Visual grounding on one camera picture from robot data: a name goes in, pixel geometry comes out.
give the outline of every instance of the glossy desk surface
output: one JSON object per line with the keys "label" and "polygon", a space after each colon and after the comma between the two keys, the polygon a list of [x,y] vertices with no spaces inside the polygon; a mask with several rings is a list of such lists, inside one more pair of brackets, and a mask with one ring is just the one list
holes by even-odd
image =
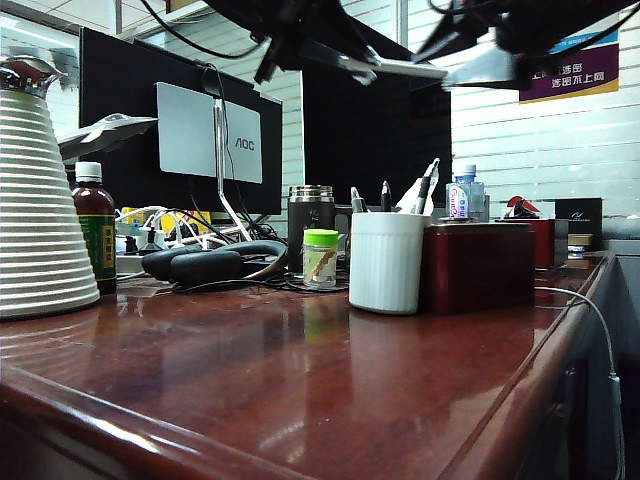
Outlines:
{"label": "glossy desk surface", "polygon": [[[610,261],[539,284],[591,294]],[[144,478],[510,478],[586,311],[537,292],[535,307],[388,317],[345,293],[128,285],[0,324],[0,411]]]}

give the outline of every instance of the pen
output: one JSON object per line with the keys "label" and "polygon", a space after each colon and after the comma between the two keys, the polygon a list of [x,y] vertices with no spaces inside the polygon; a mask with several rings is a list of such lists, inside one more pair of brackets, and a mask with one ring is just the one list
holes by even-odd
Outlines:
{"label": "pen", "polygon": [[380,194],[380,205],[383,212],[391,211],[391,190],[389,189],[389,182],[386,180],[382,182],[382,193]]}
{"label": "pen", "polygon": [[427,172],[425,172],[420,181],[420,192],[418,192],[418,198],[416,198],[416,204],[414,205],[413,213],[417,213],[418,215],[424,213],[424,206],[427,203],[427,195],[429,193],[429,185],[431,184],[431,175],[428,175]]}
{"label": "pen", "polygon": [[353,208],[353,213],[362,213],[367,211],[367,205],[364,203],[364,198],[360,196],[356,187],[351,187],[351,208]]}
{"label": "pen", "polygon": [[426,215],[431,215],[433,213],[433,192],[436,189],[436,185],[438,185],[438,180],[440,179],[440,174],[438,173],[438,164],[440,163],[440,159],[436,158],[429,168],[431,169],[430,180],[429,180],[429,192],[427,193],[427,204],[422,212]]}

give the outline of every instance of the white pen holder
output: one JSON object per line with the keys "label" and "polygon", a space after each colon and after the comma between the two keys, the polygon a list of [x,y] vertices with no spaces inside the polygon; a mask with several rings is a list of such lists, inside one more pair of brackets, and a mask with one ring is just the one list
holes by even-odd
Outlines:
{"label": "white pen holder", "polygon": [[354,307],[410,315],[418,309],[422,236],[431,217],[355,213],[351,225],[349,302]]}

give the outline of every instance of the thermos lid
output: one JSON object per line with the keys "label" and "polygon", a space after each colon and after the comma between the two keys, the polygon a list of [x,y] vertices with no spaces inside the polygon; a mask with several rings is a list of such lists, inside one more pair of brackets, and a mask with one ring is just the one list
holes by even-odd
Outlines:
{"label": "thermos lid", "polygon": [[31,55],[0,56],[1,90],[17,90],[44,98],[49,85],[65,75],[44,60]]}
{"label": "thermos lid", "polygon": [[338,244],[338,232],[323,228],[309,228],[304,231],[305,245],[333,246]]}
{"label": "thermos lid", "polygon": [[296,185],[289,187],[290,202],[333,202],[333,187],[324,185]]}
{"label": "thermos lid", "polygon": [[102,182],[102,165],[98,162],[76,162],[77,182]]}

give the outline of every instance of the black monitor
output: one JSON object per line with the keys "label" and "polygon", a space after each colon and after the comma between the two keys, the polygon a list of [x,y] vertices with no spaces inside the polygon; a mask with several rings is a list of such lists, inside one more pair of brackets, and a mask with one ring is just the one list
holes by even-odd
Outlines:
{"label": "black monitor", "polygon": [[[359,23],[386,58],[406,60],[404,47]],[[382,181],[394,201],[440,157],[433,200],[445,204],[451,179],[451,99],[440,82],[377,74],[368,86],[349,72],[308,64],[303,70],[305,180],[331,185],[336,202],[350,202],[356,186],[369,205],[380,204]]]}
{"label": "black monitor", "polygon": [[[260,114],[262,183],[227,181],[225,196],[237,209],[238,192],[252,213],[280,214],[282,197],[282,105],[245,82],[220,72],[225,99]],[[157,116],[156,84],[219,95],[218,76],[190,60],[143,44],[130,44],[83,28],[80,33],[80,126],[111,113]],[[102,164],[103,183],[118,207],[164,205],[222,211],[214,177],[160,169],[158,128],[127,140],[108,154],[82,158]]]}

